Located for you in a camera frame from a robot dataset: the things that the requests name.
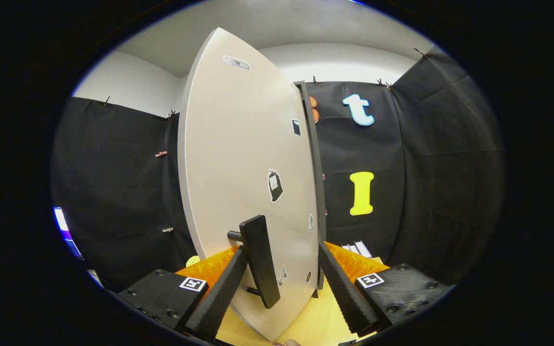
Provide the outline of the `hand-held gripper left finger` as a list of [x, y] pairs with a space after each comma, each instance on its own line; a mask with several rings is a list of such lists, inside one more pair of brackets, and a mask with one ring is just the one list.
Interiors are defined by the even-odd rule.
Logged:
[[116, 299], [161, 328], [213, 341], [247, 266], [243, 247], [233, 246], [176, 273], [156, 269]]

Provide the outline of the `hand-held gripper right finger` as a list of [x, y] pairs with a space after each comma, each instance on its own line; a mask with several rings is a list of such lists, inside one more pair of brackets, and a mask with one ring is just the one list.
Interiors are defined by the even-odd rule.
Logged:
[[409, 263], [389, 267], [326, 241], [318, 260], [348, 329], [359, 337], [402, 328], [453, 291]]

